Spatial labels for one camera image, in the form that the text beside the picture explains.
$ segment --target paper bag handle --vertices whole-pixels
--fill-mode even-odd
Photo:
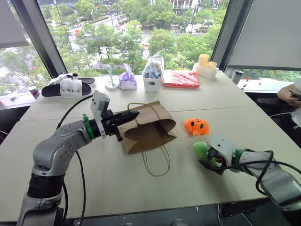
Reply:
[[[129,104],[127,105],[127,110],[128,110],[128,111],[130,110],[130,105],[145,105],[145,106],[148,106],[148,107],[150,107],[150,108],[154,111],[154,113],[157,115],[158,119],[161,120],[159,114],[157,113],[157,111],[156,111],[151,105],[149,105],[149,104],[144,104],[144,103],[129,103]],[[153,173],[151,172],[151,170],[150,170],[150,168],[149,168],[149,163],[148,163],[148,161],[147,161],[147,155],[146,155],[146,152],[145,152],[145,151],[141,152],[141,153],[142,153],[142,157],[143,157],[143,163],[144,163],[144,166],[145,166],[147,172],[148,172],[149,174],[151,174],[153,177],[160,177],[160,176],[163,176],[163,175],[167,174],[167,173],[169,172],[169,170],[170,170],[170,167],[171,167],[171,164],[170,164],[170,157],[169,157],[169,153],[168,153],[166,147],[165,147],[164,145],[161,145],[160,147],[161,147],[161,151],[162,151],[162,153],[164,154],[165,159],[166,159],[166,162],[167,162],[167,170],[166,170],[166,172],[164,172],[164,173],[162,173],[162,174],[153,174]]]

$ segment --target green toy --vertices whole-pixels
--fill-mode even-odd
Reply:
[[[206,142],[198,141],[192,145],[192,148],[200,160],[207,161],[207,154],[208,154],[210,147],[208,147]],[[211,165],[218,166],[219,163],[217,163],[216,161],[217,161],[216,158],[212,158],[210,160]]]

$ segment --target red packaged item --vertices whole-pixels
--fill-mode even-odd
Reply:
[[[192,71],[164,71],[163,86],[174,88],[199,88],[198,74]]]

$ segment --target building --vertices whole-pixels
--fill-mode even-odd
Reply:
[[[199,8],[218,8],[221,0],[167,0],[173,4],[174,11],[177,15],[181,15],[188,9],[195,6]]]

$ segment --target orange plush toy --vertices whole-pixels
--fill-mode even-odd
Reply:
[[[209,133],[209,124],[204,119],[188,119],[185,121],[184,127],[194,136]]]

